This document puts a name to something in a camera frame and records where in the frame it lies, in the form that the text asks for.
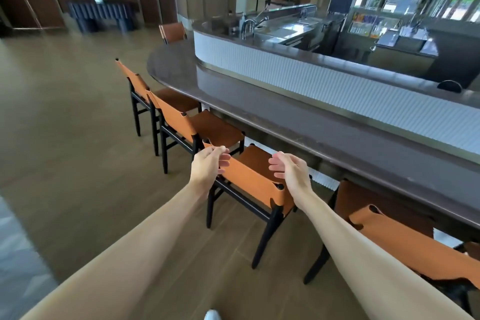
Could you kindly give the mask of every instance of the chair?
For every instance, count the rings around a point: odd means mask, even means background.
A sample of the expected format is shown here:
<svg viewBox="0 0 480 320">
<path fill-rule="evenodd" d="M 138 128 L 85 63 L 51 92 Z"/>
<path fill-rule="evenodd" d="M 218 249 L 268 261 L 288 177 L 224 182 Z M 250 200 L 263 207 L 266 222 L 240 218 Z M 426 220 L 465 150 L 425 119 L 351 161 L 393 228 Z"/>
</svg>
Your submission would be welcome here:
<svg viewBox="0 0 480 320">
<path fill-rule="evenodd" d="M 151 109 L 150 100 L 147 95 L 147 92 L 150 91 L 150 88 L 139 74 L 135 74 L 118 58 L 116 58 L 115 61 L 129 81 L 131 106 L 133 109 L 133 118 L 135 120 L 135 129 L 137 130 L 138 136 L 140 136 L 140 120 L 138 117 L 141 113 L 148 111 L 150 112 L 150 120 L 152 122 L 153 149 L 155 151 L 155 156 L 158 156 L 159 140 L 157 133 L 157 122 L 159 121 L 159 117 L 156 115 L 155 109 Z M 181 111 L 187 112 L 195 108 L 198 109 L 199 112 L 202 110 L 201 104 L 198 101 L 170 88 L 163 88 L 155 91 L 155 95 L 160 96 L 164 101 L 168 102 L 168 104 L 175 106 L 176 109 Z M 141 104 L 144 109 L 138 110 L 137 104 Z"/>
<path fill-rule="evenodd" d="M 400 223 L 420 232 L 430 238 L 434 237 L 434 228 L 428 218 L 425 218 L 416 212 L 403 207 L 395 202 L 383 198 L 381 195 L 358 186 L 350 181 L 340 182 L 338 189 L 333 193 L 328 205 L 344 220 L 360 210 L 361 208 L 373 204 L 380 208 L 386 215 L 397 220 Z M 322 267 L 330 258 L 330 253 L 325 245 L 321 248 L 320 256 L 309 269 L 303 283 L 308 284 L 320 272 Z"/>
<path fill-rule="evenodd" d="M 167 150 L 177 144 L 191 153 L 192 160 L 195 153 L 204 148 L 202 139 L 207 139 L 214 146 L 232 147 L 239 143 L 239 147 L 230 154 L 243 152 L 245 134 L 234 126 L 224 122 L 213 115 L 210 111 L 204 110 L 194 116 L 188 116 L 185 110 L 169 104 L 161 96 L 147 91 L 147 95 L 154 108 L 160 114 L 160 140 L 162 145 L 163 172 L 168 172 Z M 174 142 L 167 145 L 167 137 Z"/>
<path fill-rule="evenodd" d="M 270 238 L 285 217 L 295 208 L 285 180 L 274 177 L 273 171 L 268 169 L 268 159 L 271 157 L 270 153 L 250 144 L 237 158 L 232 157 L 230 159 L 230 165 L 225 167 L 225 173 L 215 179 L 208 193 L 207 228 L 212 225 L 214 203 L 224 191 L 267 223 L 251 263 L 253 269 L 258 266 Z M 246 191 L 256 200 L 269 207 L 271 212 L 269 213 L 244 196 L 231 184 Z"/>
<path fill-rule="evenodd" d="M 165 44 L 187 39 L 187 33 L 185 33 L 185 28 L 181 22 L 160 24 L 158 27 L 160 28 L 160 34 Z"/>
<path fill-rule="evenodd" d="M 468 291 L 480 288 L 480 261 L 389 218 L 375 205 L 368 205 L 349 218 L 365 237 L 471 315 Z"/>
</svg>

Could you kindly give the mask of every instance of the bar counter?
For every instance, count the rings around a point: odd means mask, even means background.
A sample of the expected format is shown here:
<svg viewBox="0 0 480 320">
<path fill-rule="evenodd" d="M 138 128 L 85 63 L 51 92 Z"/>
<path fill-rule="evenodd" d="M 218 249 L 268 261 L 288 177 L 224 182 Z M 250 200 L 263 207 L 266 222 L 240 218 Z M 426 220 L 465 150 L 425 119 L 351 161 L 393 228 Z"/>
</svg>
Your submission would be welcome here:
<svg viewBox="0 0 480 320">
<path fill-rule="evenodd" d="M 480 229 L 480 166 L 469 160 L 209 70 L 191 40 L 153 50 L 147 71 L 228 116 Z"/>
</svg>

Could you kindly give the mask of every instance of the wooden floor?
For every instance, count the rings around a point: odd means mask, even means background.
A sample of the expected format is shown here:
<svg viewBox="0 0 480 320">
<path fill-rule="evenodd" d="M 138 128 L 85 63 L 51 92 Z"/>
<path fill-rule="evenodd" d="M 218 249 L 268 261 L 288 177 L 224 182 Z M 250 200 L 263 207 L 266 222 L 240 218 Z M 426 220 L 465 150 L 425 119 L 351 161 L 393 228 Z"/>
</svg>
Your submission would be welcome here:
<svg viewBox="0 0 480 320">
<path fill-rule="evenodd" d="M 155 157 L 148 116 L 135 134 L 119 57 L 147 75 L 156 29 L 126 36 L 54 35 L 0 41 L 0 195 L 58 281 L 63 281 L 187 183 L 189 155 Z M 289 215 L 250 268 L 265 224 L 225 194 L 187 223 L 133 319 L 366 319 L 335 265 L 302 277 L 321 240 L 302 212 Z"/>
</svg>

